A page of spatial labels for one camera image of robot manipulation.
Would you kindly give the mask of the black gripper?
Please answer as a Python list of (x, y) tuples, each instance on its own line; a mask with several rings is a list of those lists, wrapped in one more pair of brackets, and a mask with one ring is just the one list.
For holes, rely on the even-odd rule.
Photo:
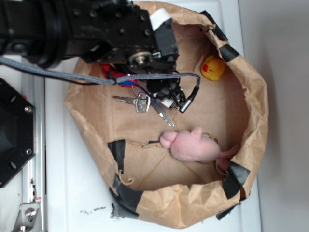
[(149, 13), (127, 0), (66, 0), (66, 58), (111, 63), (127, 73), (172, 73), (178, 47), (173, 19), (161, 8)]

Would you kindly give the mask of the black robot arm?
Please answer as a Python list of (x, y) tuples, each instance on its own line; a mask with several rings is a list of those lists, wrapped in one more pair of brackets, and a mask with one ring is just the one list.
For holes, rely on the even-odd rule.
[(42, 68), (74, 57), (126, 73), (172, 73), (178, 47), (172, 17), (128, 0), (3, 0), (0, 53)]

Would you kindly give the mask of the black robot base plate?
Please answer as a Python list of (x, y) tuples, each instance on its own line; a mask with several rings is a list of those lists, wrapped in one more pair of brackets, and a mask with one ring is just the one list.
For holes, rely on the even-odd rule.
[(4, 79), (0, 80), (0, 187), (4, 188), (34, 156), (32, 106)]

